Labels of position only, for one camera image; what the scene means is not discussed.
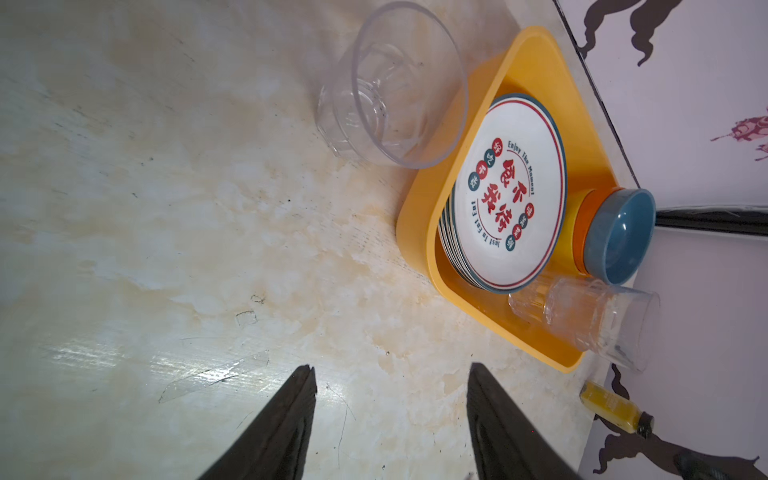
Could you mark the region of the yellow bowls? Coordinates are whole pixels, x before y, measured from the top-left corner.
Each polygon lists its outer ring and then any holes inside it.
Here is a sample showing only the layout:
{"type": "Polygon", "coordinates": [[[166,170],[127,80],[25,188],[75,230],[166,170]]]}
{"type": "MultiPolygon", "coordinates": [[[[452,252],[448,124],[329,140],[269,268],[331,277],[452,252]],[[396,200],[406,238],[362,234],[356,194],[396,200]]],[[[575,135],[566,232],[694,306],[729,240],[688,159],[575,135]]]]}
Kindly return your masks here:
{"type": "Polygon", "coordinates": [[[574,263],[572,253],[573,226],[575,220],[575,209],[580,202],[580,193],[570,194],[565,206],[565,216],[559,238],[556,242],[547,270],[566,276],[585,276],[581,274],[574,263]]]}

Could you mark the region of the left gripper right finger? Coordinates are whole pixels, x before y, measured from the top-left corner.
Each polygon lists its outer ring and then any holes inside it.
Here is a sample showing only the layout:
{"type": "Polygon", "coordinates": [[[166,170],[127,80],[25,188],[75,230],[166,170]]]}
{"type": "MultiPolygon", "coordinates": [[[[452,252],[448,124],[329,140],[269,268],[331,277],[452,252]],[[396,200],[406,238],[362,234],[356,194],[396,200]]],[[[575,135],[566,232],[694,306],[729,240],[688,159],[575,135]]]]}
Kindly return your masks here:
{"type": "Polygon", "coordinates": [[[467,416],[480,479],[577,479],[485,365],[474,362],[467,416]]]}

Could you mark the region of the blue bowl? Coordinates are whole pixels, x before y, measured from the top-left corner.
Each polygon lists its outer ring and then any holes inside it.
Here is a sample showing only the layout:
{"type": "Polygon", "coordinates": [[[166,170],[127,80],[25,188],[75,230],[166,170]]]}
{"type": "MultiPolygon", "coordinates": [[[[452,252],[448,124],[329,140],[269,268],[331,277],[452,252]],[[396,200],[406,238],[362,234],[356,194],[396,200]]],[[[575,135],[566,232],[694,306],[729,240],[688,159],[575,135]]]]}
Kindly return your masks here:
{"type": "Polygon", "coordinates": [[[587,273],[609,285],[630,280],[648,251],[655,221],[655,199],[648,190],[611,193],[587,231],[583,250],[587,273]]]}

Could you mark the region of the clear cup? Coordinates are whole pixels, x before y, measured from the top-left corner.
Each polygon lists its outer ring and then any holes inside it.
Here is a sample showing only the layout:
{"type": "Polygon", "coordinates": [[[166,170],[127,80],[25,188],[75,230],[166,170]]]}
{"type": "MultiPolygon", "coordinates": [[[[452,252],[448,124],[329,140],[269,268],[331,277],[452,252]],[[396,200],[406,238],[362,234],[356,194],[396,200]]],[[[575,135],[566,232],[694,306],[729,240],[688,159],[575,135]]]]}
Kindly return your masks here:
{"type": "Polygon", "coordinates": [[[660,309],[655,292],[576,277],[556,279],[544,304],[548,331],[636,373],[653,356],[660,309]]]}
{"type": "Polygon", "coordinates": [[[523,321],[551,325],[556,313],[569,306],[571,295],[566,290],[577,280],[574,276],[542,273],[521,290],[510,294],[508,304],[523,321]]]}
{"type": "Polygon", "coordinates": [[[367,18],[334,68],[316,125],[341,158],[426,169],[457,148],[468,107],[468,75],[446,26],[395,1],[367,18]]]}

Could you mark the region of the orange bowl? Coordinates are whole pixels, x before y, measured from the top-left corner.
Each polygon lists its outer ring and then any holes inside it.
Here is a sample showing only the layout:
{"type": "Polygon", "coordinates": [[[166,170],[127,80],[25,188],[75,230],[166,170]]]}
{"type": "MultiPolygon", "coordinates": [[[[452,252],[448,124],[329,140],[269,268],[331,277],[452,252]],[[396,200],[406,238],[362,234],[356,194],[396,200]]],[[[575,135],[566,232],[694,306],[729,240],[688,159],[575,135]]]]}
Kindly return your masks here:
{"type": "Polygon", "coordinates": [[[622,187],[591,189],[580,193],[580,202],[575,209],[573,226],[572,253],[577,270],[581,274],[587,274],[584,251],[588,231],[597,215],[598,209],[614,193],[621,191],[622,187]]]}

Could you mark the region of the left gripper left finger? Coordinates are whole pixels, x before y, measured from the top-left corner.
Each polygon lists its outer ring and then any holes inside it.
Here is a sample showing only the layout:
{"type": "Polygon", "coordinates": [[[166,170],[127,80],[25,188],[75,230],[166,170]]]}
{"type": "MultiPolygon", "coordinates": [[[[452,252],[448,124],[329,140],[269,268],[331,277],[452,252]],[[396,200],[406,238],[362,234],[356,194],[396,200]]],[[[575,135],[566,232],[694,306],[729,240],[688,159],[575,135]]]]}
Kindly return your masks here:
{"type": "Polygon", "coordinates": [[[296,368],[203,479],[300,479],[316,405],[315,370],[296,368]]]}

